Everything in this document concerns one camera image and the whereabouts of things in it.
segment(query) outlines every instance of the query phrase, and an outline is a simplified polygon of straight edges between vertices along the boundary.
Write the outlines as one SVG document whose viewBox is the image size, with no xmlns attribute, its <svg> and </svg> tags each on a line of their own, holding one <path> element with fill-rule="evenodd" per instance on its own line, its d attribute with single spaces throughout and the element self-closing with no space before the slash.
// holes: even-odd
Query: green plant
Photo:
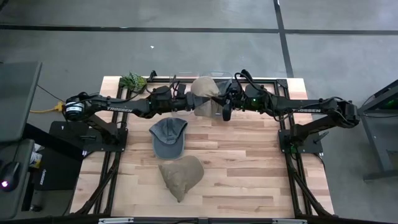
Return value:
<svg viewBox="0 0 398 224">
<path fill-rule="evenodd" d="M 120 85 L 134 92 L 142 93 L 147 81 L 136 73 L 129 72 L 128 75 L 120 79 Z"/>
</svg>

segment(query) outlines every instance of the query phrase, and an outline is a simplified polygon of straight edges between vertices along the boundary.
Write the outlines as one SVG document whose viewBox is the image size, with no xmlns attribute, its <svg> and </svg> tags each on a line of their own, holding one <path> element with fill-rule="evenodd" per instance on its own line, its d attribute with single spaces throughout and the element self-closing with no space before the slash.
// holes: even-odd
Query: black mouse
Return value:
<svg viewBox="0 0 398 224">
<path fill-rule="evenodd" d="M 19 167 L 21 163 L 10 162 L 0 172 L 0 188 L 5 192 L 13 191 L 19 182 Z"/>
</svg>

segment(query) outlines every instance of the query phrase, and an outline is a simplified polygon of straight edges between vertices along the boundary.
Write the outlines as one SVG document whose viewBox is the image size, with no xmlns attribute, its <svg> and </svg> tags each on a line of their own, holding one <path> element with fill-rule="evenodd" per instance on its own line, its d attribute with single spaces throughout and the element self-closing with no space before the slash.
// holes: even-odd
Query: floor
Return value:
<svg viewBox="0 0 398 224">
<path fill-rule="evenodd" d="M 0 61 L 39 60 L 39 84 L 66 99 L 97 92 L 105 75 L 248 69 L 255 77 L 304 78 L 309 98 L 361 105 L 397 79 L 395 0 L 10 0 L 0 23 L 25 25 L 227 28 L 225 32 L 55 32 L 0 30 Z M 278 34 L 285 29 L 383 30 L 377 35 Z M 237 28 L 235 32 L 226 32 Z M 33 110 L 56 100 L 38 89 Z M 59 114 L 31 114 L 49 130 Z M 335 213 L 398 222 L 398 180 L 364 183 L 377 171 L 363 127 L 332 129 L 322 141 Z"/>
</svg>

